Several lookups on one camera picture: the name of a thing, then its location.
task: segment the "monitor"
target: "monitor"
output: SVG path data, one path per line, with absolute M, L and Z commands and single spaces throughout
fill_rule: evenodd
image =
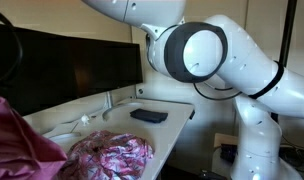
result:
M 11 86 L 0 96 L 22 116 L 77 98 L 143 82 L 139 44 L 61 36 L 16 28 L 23 59 Z M 0 58 L 14 41 L 0 25 Z

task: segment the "metal stand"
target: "metal stand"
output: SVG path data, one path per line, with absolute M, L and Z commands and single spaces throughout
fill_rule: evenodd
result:
M 112 100 L 112 95 L 110 93 L 110 91 L 106 92 L 106 96 L 107 96 L 107 103 L 108 103 L 108 109 L 106 109 L 103 114 L 102 114 L 102 118 L 104 121 L 108 120 L 108 113 L 114 109 L 120 108 L 120 107 L 124 107 L 124 106 L 141 106 L 142 103 L 140 102 L 128 102 L 128 103 L 122 103 L 122 104 L 117 104 L 117 105 L 113 105 L 113 100 Z

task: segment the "black pole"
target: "black pole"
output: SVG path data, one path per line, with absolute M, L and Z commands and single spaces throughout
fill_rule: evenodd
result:
M 279 63 L 281 63 L 284 67 L 286 67 L 287 62 L 288 62 L 288 55 L 289 55 L 290 44 L 291 44 L 291 36 L 292 36 L 292 29 L 293 29 L 293 24 L 294 24 L 296 4 L 297 4 L 297 0 L 288 0 L 285 24 L 284 24 L 284 29 L 283 29 L 283 38 L 282 38 L 282 44 L 281 44 L 280 59 L 279 59 Z M 278 122 L 277 114 L 272 113 L 271 118 L 274 121 Z

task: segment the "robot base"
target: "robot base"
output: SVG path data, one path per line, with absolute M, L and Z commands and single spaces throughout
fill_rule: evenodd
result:
M 232 166 L 231 179 L 233 180 L 302 180 L 300 174 L 281 158 L 250 156 L 248 152 L 240 152 Z M 269 162 L 259 166 L 258 162 Z

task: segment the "cable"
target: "cable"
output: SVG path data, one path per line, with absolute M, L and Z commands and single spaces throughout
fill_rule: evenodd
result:
M 209 83 L 206 83 L 204 82 L 205 85 L 209 86 L 210 88 L 214 89 L 214 90 L 217 90 L 217 91 L 228 91 L 228 90 L 232 90 L 233 88 L 232 87 L 229 87 L 229 88 L 225 88 L 225 89 L 222 89 L 222 88 L 217 88 L 217 87 L 214 87 L 212 85 L 210 85 Z
M 202 97 L 206 98 L 206 99 L 209 99 L 209 100 L 213 100 L 213 101 L 224 101 L 224 100 L 228 100 L 228 99 L 232 99 L 232 98 L 235 98 L 236 96 L 242 94 L 242 92 L 238 92 L 232 96 L 229 96 L 229 97 L 225 97 L 225 98 L 212 98 L 212 97 L 208 97 L 208 96 L 205 96 L 204 94 L 202 94 L 198 88 L 196 87 L 196 84 L 193 83 L 193 86 L 194 86 L 194 89 L 196 90 L 196 92 L 198 92 Z
M 304 149 L 303 146 L 299 146 L 299 145 L 296 145 L 296 144 L 293 144 L 291 143 L 289 140 L 287 140 L 283 135 L 282 135 L 282 138 L 287 142 L 287 145 L 290 145 L 292 147 L 295 147 L 295 148 L 299 148 L 299 149 Z
M 2 13 L 0 13 L 0 21 L 10 29 L 11 34 L 13 35 L 13 37 L 16 41 L 17 53 L 18 53 L 15 63 L 11 66 L 11 68 L 9 68 L 9 70 L 6 73 L 4 73 L 3 76 L 0 77 L 0 86 L 7 86 L 7 83 L 5 81 L 12 80 L 15 77 L 15 75 L 18 73 L 19 65 L 22 62 L 23 49 L 22 49 L 21 42 L 20 42 L 17 34 L 15 33 L 14 26 Z
M 286 156 L 286 153 L 284 152 L 284 160 L 285 161 L 287 161 L 289 164 L 291 164 L 297 171 L 299 171 L 299 172 L 302 172 L 302 173 L 304 173 L 304 147 L 302 147 L 302 146 L 298 146 L 298 145 L 295 145 L 295 144 L 293 144 L 293 143 L 291 143 L 290 141 L 288 141 L 283 135 L 282 135 L 282 138 L 287 142 L 287 144 L 285 144 L 285 145 L 290 145 L 291 146 L 291 148 L 293 148 L 293 150 L 294 150 L 294 152 L 295 152 L 295 154 L 296 154 L 296 156 L 297 156 L 297 158 L 300 160 L 300 162 L 302 163 L 302 164 L 300 164 L 300 165 L 297 165 L 297 166 L 294 166 L 294 164 L 293 163 L 291 163 L 291 158 L 288 158 L 287 156 Z

